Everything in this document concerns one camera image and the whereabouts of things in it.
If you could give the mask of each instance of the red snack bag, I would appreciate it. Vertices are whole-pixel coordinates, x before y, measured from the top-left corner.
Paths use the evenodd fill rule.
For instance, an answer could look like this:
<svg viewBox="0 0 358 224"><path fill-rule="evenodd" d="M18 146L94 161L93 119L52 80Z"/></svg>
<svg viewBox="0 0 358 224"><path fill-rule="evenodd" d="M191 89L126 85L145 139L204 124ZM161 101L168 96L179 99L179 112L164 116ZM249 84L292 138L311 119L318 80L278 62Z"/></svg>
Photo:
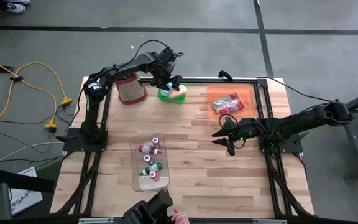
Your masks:
<svg viewBox="0 0 358 224"><path fill-rule="evenodd" d="M231 114L243 109L245 106L237 93L224 96L211 103L218 114Z"/></svg>

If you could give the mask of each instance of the orange tray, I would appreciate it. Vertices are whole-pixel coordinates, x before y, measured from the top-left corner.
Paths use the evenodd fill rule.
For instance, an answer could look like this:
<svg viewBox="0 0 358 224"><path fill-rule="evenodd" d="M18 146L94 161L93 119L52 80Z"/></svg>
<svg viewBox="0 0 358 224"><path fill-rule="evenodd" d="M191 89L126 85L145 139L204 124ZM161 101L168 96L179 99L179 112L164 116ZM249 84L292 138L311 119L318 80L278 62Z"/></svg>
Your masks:
<svg viewBox="0 0 358 224"><path fill-rule="evenodd" d="M231 113L238 121L241 118L254 118L256 116L255 93L251 85L209 85L207 86L208 117L213 120L219 119L219 115L211 103L224 96L237 93L241 98L244 108Z"/></svg>

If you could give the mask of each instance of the green basket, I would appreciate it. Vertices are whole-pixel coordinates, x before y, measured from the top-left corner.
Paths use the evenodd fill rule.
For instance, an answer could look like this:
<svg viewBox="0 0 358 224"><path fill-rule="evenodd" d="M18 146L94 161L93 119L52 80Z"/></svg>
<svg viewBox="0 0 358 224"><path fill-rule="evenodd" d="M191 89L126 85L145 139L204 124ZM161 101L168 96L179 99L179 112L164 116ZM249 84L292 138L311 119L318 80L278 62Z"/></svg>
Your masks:
<svg viewBox="0 0 358 224"><path fill-rule="evenodd" d="M184 94L181 97L175 98L175 99L170 99L168 96L164 96L161 94L161 90L158 90L158 95L157 97L162 100L162 101L166 101L166 102L170 102L170 103L178 103L178 104L182 104L185 101L186 98L186 94Z"/></svg>

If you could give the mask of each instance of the butcher block tabletop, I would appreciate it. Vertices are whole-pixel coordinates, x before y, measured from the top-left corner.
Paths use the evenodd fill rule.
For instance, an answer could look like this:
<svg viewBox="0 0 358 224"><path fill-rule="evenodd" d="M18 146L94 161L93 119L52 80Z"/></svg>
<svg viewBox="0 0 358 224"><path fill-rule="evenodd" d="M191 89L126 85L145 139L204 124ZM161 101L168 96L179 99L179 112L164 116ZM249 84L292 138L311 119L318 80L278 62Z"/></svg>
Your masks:
<svg viewBox="0 0 358 224"><path fill-rule="evenodd" d="M158 89L144 84L147 97L133 105L119 101L116 86L112 90L106 127L108 145L102 153L96 182L93 217L121 217L140 200L148 201L157 191L136 192L132 189L132 136L162 133L167 148L170 184L168 190L173 207L193 218L273 218L273 206L264 155L257 138L247 139L242 149L231 157L226 148L211 143L211 135L220 129L216 120L209 119L207 86L231 85L188 83L183 104L160 101ZM291 114L285 87L268 80L268 90L276 118ZM80 99L80 112L74 126L85 119L86 98ZM101 103L99 119L103 112ZM310 213L313 213L308 183L302 163L291 154L283 154L288 188ZM62 162L51 212L56 212L76 189L84 152L74 152ZM282 192L277 193L282 206ZM82 209L86 204L85 189Z"/></svg>

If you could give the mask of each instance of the yellow cable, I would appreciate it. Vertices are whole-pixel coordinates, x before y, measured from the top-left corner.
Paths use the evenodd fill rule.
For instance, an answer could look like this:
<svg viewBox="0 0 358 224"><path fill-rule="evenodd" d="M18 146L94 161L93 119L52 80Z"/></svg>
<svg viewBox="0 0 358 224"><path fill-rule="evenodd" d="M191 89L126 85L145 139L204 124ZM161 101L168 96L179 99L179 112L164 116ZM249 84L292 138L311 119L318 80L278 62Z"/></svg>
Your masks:
<svg viewBox="0 0 358 224"><path fill-rule="evenodd" d="M9 105L9 102L10 102L10 100L11 100L11 95L12 95L12 89L13 89L13 81L11 81L11 86L9 87L9 94L8 94L8 96L7 96L7 101L6 101L6 104L5 104L4 109L3 109L2 112L0 113L0 118L3 116L3 114L4 114L5 111L6 111L7 106Z"/></svg>
<svg viewBox="0 0 358 224"><path fill-rule="evenodd" d="M42 65L42 66L44 66L44 67L47 67L53 74L55 74L55 76L56 76L56 78L57 78L57 80L58 80L58 82L59 82L59 84L60 84L60 88L62 89L63 96L64 96L64 99L63 99L63 101L62 101L62 105L68 105L68 104L70 104L70 103L73 101L72 99L70 99L70 98L68 98L68 97L66 96L65 90L64 90L64 88L63 88L63 85L62 85L62 83L61 83L61 81L60 81L59 76L57 75L57 73L56 73L51 67L49 67L48 65L46 65L46 64L44 64L44 63L40 63L40 62L28 63L28 64L26 64L26 65L21 66L19 69L17 69L16 73L11 72L11 71L8 70L7 68L3 67L2 65L0 65L0 67L3 68L5 71L9 72L10 74L12 74L14 77L17 77L17 76L19 76L19 75L18 75L19 72L20 72L23 68L25 68L25 67L27 67L27 66L29 66L29 65ZM49 123L45 125L45 127L46 127L46 128L51 128L51 127L56 128L56 124L55 124L55 117L56 117L56 112L57 112L57 101L56 101L56 98L55 98L49 91L47 91L47 90L44 90L44 89L42 89L42 88L33 86L33 85L31 85L30 83L26 82L25 80L21 80L21 81L24 82L27 86L29 86L29 87L31 87L31 88L33 88L33 89L35 89L35 90L40 90L40 91L42 91L42 92L44 92L44 93L50 95L50 96L53 98L54 103L55 103L55 114L54 114L54 116L52 117L52 119L49 121ZM10 100L11 100L12 89L13 89L13 83L14 83L14 82L12 81L12 82L11 82L11 87L10 87L10 89L9 89L8 99L7 99L7 101L6 101L5 108L3 109L3 111L2 111L1 114L0 114L0 118L1 118L2 115L5 113L6 108L8 107L9 102L10 102Z"/></svg>

